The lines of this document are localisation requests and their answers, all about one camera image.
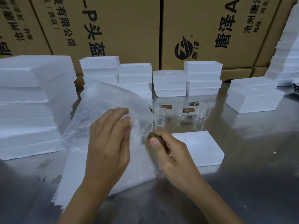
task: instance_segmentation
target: stainless steel table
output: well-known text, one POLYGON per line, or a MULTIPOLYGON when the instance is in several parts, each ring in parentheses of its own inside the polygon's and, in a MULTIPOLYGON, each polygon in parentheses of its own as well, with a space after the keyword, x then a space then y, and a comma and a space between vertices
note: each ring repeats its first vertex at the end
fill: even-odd
MULTIPOLYGON (((237 114, 218 95, 189 97, 212 107, 207 120, 178 118, 170 133, 207 130, 225 153, 220 166, 200 172, 245 223, 299 223, 299 96, 289 87, 275 111, 237 114)), ((178 98, 159 98, 174 104, 178 98)), ((61 210, 51 202, 66 154, 57 152, 0 161, 0 223, 55 223, 61 210)), ((200 210, 166 179, 159 178, 105 201, 95 223, 207 223, 200 210)))

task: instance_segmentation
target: right hand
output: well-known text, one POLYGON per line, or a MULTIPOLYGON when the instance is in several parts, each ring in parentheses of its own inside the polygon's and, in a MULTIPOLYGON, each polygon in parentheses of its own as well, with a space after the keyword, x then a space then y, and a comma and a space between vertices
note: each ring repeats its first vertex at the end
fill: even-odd
POLYGON ((204 183, 204 179, 194 164, 185 143, 165 130, 156 131, 170 149, 170 156, 158 139, 150 138, 150 144, 157 153, 162 172, 167 179, 187 196, 204 183))

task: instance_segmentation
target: black circular logo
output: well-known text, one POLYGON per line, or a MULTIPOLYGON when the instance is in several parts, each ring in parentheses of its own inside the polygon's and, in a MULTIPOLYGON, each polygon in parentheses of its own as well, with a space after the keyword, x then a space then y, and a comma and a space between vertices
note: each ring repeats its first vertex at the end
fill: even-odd
POLYGON ((183 37, 183 40, 179 42, 174 48, 174 54, 178 59, 185 60, 192 54, 192 50, 192 43, 186 40, 185 37, 183 37))

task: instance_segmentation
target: table surface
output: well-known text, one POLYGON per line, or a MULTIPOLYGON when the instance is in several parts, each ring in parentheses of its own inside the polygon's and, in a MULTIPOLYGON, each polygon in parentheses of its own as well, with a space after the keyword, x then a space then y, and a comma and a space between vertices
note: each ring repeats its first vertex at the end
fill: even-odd
MULTIPOLYGON (((187 97, 207 101, 209 117, 179 118, 170 133, 207 130, 225 156, 219 166, 199 168, 206 181, 245 223, 299 223, 299 96, 290 87, 275 111, 238 114, 218 95, 187 97)), ((159 98, 173 105, 176 98, 159 98)), ((0 160, 0 223, 56 223, 61 209, 51 202, 67 155, 62 152, 0 160)), ((165 178, 107 198, 94 223, 207 223, 200 210, 165 178)))

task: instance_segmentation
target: left hand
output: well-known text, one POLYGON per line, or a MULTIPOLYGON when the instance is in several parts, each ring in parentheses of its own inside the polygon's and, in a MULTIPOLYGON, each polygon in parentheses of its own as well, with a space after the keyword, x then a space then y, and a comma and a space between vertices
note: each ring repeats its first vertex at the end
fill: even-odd
POLYGON ((85 176, 81 187, 108 195, 130 161, 127 108, 110 109, 90 126, 85 176))

